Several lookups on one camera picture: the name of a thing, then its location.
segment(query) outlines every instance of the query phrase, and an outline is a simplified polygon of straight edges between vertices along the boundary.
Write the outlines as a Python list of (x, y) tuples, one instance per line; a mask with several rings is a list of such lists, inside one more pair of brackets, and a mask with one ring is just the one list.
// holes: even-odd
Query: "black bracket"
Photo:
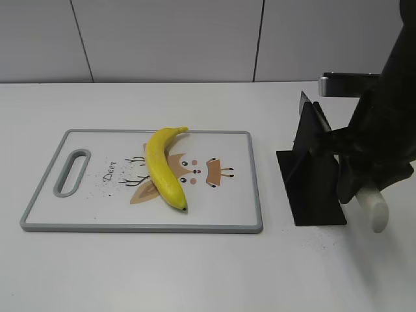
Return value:
[(337, 161), (333, 155), (314, 153), (316, 136), (325, 132), (322, 118), (318, 102), (304, 103), (293, 149), (276, 152), (297, 226), (346, 224), (336, 193)]

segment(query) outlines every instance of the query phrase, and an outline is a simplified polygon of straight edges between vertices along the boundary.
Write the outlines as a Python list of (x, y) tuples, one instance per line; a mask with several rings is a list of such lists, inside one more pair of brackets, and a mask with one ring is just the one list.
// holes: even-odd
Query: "white table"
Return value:
[[(348, 123), (356, 100), (314, 82), (0, 85), (0, 311), (415, 311), (416, 177), (383, 191), (382, 234), (355, 199), (347, 226), (294, 226), (276, 150), (291, 149), (301, 90)], [(251, 132), (261, 234), (20, 228), (65, 130), (177, 125)]]

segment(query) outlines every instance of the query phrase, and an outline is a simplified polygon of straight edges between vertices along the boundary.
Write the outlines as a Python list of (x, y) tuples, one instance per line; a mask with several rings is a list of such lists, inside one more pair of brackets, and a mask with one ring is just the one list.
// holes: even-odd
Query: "cutting board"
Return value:
[(145, 163), (154, 131), (65, 133), (20, 224), (25, 231), (259, 233), (250, 134), (189, 131), (166, 152), (188, 211), (171, 208)]

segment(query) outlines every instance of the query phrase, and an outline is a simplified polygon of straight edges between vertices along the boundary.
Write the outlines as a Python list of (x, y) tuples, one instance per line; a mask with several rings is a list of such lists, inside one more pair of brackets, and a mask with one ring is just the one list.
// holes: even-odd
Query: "banana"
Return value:
[(163, 128), (157, 131), (146, 146), (145, 157), (150, 178), (159, 194), (169, 205), (182, 211), (188, 209), (187, 199), (179, 181), (168, 166), (164, 151), (178, 134), (186, 131), (188, 127)]

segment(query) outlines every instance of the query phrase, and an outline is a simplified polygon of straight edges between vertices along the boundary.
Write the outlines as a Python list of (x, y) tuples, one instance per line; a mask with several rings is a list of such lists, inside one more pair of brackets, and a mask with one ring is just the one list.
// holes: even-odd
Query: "deer ear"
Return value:
[(143, 203), (148, 200), (152, 200), (159, 196), (159, 192), (157, 191), (157, 188), (153, 184), (152, 181), (147, 181), (146, 183), (143, 183), (133, 197), (130, 200), (130, 204), (134, 205), (135, 203)]

